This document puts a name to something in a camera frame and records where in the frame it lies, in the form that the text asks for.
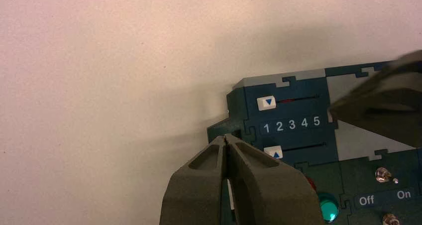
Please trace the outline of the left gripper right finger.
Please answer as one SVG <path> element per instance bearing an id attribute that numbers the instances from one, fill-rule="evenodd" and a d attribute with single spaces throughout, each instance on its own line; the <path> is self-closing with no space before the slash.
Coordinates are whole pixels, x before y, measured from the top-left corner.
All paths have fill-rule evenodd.
<path id="1" fill-rule="evenodd" d="M 324 224 L 317 193 L 302 172 L 231 134 L 226 143 L 236 224 Z"/>

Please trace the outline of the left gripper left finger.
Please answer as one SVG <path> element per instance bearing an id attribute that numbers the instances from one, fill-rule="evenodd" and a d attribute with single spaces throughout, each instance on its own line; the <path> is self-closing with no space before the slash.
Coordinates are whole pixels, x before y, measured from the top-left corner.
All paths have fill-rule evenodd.
<path id="1" fill-rule="evenodd" d="M 220 224 L 226 142 L 217 136 L 171 176 L 160 214 L 162 225 Z"/>

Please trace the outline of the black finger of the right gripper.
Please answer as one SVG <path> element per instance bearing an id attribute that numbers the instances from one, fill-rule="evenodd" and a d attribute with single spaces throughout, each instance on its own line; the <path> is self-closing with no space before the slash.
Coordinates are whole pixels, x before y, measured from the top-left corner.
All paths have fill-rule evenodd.
<path id="1" fill-rule="evenodd" d="M 422 146 L 422 52 L 391 61 L 331 104 L 332 117 L 414 148 Z"/>

